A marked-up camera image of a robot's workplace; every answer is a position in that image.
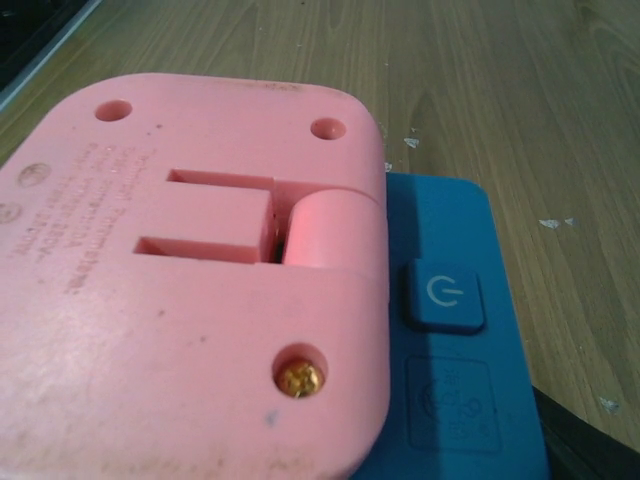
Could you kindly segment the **blue cube socket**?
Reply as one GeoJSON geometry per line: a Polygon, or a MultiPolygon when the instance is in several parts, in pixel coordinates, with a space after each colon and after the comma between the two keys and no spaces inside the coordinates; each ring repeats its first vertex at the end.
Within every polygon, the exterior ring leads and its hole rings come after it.
{"type": "Polygon", "coordinates": [[[550,475],[485,191],[391,173],[391,400],[361,480],[550,475]]]}

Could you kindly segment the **pink plug adapter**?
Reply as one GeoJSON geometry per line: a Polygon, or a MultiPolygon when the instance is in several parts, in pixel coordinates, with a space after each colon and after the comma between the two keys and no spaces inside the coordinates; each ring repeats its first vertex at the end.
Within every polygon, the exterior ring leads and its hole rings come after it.
{"type": "Polygon", "coordinates": [[[389,300],[357,98],[84,87],[1,170],[1,475],[346,479],[389,408],[389,300]]]}

